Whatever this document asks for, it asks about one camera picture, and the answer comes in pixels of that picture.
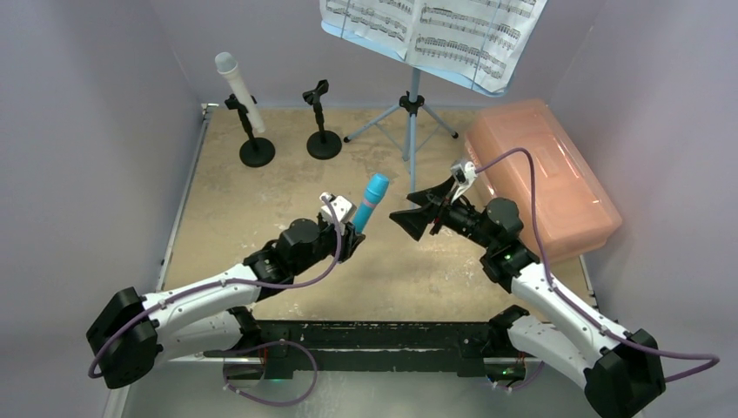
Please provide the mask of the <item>white toy microphone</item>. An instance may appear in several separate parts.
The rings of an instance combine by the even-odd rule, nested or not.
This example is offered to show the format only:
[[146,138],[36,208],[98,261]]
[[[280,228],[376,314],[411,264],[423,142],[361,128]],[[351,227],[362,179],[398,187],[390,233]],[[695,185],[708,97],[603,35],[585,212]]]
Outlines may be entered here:
[[246,87],[237,59],[230,52],[224,51],[216,55],[214,62],[218,73],[229,84],[239,103],[246,108],[252,127],[258,133],[264,133],[266,131],[264,121],[254,98]]

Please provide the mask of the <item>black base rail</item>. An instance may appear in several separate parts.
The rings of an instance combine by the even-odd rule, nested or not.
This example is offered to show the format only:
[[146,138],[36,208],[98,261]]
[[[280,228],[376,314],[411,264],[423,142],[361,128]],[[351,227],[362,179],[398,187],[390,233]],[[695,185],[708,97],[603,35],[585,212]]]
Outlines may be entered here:
[[233,348],[207,357],[254,357],[268,379],[296,371],[454,373],[508,384],[536,371],[495,322],[261,320]]

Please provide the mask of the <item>pink plastic storage box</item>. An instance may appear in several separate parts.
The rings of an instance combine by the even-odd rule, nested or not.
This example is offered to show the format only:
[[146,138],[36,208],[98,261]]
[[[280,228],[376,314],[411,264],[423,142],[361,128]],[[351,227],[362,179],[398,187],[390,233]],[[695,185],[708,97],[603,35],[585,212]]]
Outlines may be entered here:
[[596,250],[621,226],[613,202],[544,101],[479,111],[466,129],[465,148],[478,167],[515,150],[479,174],[473,187],[482,204],[514,201],[524,224],[521,241],[549,261]]

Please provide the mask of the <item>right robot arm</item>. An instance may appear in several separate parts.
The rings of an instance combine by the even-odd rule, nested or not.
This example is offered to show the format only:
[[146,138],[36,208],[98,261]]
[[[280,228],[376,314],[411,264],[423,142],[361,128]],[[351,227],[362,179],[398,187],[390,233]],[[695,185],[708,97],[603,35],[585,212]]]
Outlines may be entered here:
[[516,349],[539,358],[581,388],[601,417],[634,417],[665,392],[651,334],[628,331],[551,275],[520,240],[524,224],[514,201],[494,198],[479,211],[465,197],[453,199],[456,189],[449,178],[411,192],[407,199],[416,208],[389,217],[414,240],[445,227],[483,247],[480,264],[487,278],[547,318],[542,323],[517,306],[498,314],[488,332],[495,352]]

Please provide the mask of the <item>blue toy microphone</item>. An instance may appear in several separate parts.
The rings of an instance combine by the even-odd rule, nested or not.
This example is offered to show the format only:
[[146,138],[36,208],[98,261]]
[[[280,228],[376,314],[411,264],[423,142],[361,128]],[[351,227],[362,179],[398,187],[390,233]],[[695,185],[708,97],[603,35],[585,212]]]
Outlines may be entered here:
[[366,185],[363,199],[355,212],[352,224],[356,233],[362,233],[376,206],[385,197],[390,180],[381,173],[374,174]]

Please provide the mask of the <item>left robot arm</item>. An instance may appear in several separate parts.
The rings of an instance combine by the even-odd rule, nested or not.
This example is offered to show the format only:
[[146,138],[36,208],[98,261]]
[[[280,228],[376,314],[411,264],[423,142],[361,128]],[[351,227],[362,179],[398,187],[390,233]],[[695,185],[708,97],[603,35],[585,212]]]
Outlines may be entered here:
[[193,284],[140,294],[114,293],[86,331],[87,374],[110,389],[141,379],[172,359],[206,351],[254,353],[259,332],[246,306],[325,279],[365,240],[366,223],[296,219],[236,265]]

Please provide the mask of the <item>aluminium frame rail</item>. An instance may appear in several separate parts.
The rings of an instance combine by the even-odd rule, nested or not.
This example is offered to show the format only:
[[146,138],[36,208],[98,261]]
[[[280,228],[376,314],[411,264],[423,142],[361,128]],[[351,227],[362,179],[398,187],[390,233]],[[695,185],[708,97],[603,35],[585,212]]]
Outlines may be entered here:
[[[187,199],[191,191],[191,184],[195,176],[195,171],[197,169],[198,160],[200,158],[200,155],[203,149],[203,145],[204,145],[205,138],[206,138],[207,132],[211,124],[212,117],[214,116],[215,112],[220,107],[220,105],[214,104],[214,103],[208,103],[208,104],[202,104],[202,107],[203,107],[203,119],[200,125],[200,131],[199,131],[196,143],[195,143],[195,148],[193,151],[191,163],[189,164],[189,168],[185,176],[184,189],[183,189],[183,192],[179,200],[178,209],[175,213],[175,217],[173,220],[169,238],[166,242],[166,247],[165,247],[164,255],[161,261],[161,266],[158,270],[157,280],[154,285],[155,291],[161,291],[166,284],[166,276],[168,273],[169,265],[171,263],[173,247],[174,247],[175,240],[178,234],[178,229],[181,225],[181,220],[182,220],[182,216],[185,210],[185,205],[187,203]],[[130,392],[129,387],[125,387],[121,389],[112,389],[108,394],[102,417],[103,418],[122,417],[129,392]]]

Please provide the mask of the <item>black mic stand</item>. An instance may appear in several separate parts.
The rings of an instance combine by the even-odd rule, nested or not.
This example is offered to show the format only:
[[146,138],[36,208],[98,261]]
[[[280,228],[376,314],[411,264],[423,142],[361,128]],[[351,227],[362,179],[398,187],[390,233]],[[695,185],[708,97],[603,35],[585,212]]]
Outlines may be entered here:
[[258,168],[269,164],[275,157],[275,147],[273,142],[267,138],[255,137],[253,126],[248,118],[248,111],[242,105],[236,95],[231,93],[225,100],[225,106],[228,110],[234,110],[238,114],[240,123],[245,131],[248,139],[239,148],[239,158],[243,165],[252,168]]
[[320,102],[322,95],[329,90],[327,79],[319,80],[316,87],[302,93],[304,101],[313,109],[318,130],[306,142],[308,154],[318,160],[328,160],[336,157],[342,149],[342,139],[334,131],[325,128],[325,116]]

